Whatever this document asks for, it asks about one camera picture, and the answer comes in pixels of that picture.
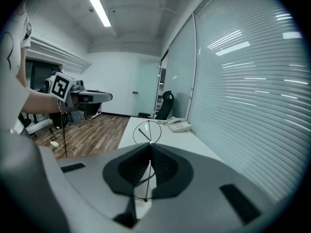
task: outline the window blinds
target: window blinds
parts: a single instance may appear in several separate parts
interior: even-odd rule
[[[174,95],[173,117],[186,118],[193,89],[195,34],[193,17],[180,30],[169,49],[164,91]]]
[[[195,20],[193,132],[278,201],[295,190],[310,155],[301,34],[277,0],[206,0]]]

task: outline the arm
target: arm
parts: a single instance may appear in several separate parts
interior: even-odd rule
[[[26,87],[26,74],[25,74],[25,63],[26,63],[27,48],[20,50],[20,68],[18,70],[16,78],[29,92],[22,112],[29,114],[47,114],[59,112],[57,107],[57,98],[51,94],[40,93]]]

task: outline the hand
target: hand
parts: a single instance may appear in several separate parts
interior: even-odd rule
[[[74,107],[78,106],[79,103],[88,102],[88,96],[83,96],[83,101],[79,102],[78,94],[71,93],[72,103]]]

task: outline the ceiling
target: ceiling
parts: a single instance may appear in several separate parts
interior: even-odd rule
[[[109,43],[120,42],[123,37],[127,43],[135,38],[159,42],[175,17],[180,0],[101,0],[111,27],[104,27],[96,12],[90,12],[89,0],[52,0],[80,26],[93,42],[101,39]]]

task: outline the wooden floor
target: wooden floor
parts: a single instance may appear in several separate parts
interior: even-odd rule
[[[99,115],[85,119],[81,124],[68,126],[65,131],[67,149],[75,152],[76,156],[99,154],[118,148],[124,130],[130,118],[121,116]],[[61,148],[63,144],[63,131],[52,126],[56,142]],[[50,144],[51,134],[46,127],[36,132],[37,138],[32,139],[38,146],[50,148],[56,159],[65,158],[65,151]],[[71,151],[67,151],[68,158],[74,157]]]

